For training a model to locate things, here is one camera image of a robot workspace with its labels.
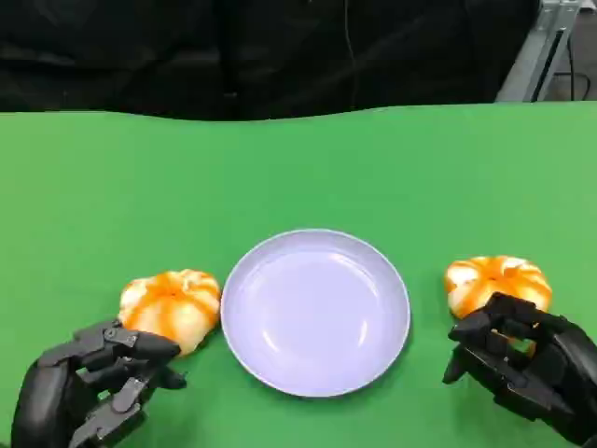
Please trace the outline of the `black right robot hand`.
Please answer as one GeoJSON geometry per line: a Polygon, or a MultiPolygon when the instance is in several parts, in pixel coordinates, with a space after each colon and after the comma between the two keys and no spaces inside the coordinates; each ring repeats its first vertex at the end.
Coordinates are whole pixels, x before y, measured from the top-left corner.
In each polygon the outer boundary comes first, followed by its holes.
{"type": "Polygon", "coordinates": [[[457,344],[444,384],[469,374],[496,404],[543,421],[577,446],[595,446],[596,345],[580,326],[495,292],[449,337],[457,344]]]}

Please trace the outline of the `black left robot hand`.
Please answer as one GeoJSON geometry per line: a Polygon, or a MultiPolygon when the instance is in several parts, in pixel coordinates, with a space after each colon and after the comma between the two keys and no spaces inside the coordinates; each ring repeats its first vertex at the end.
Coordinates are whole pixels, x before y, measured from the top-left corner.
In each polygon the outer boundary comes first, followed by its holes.
{"type": "Polygon", "coordinates": [[[13,447],[114,447],[146,420],[161,388],[183,389],[170,368],[180,346],[108,320],[46,350],[24,375],[10,431],[13,447]]]}

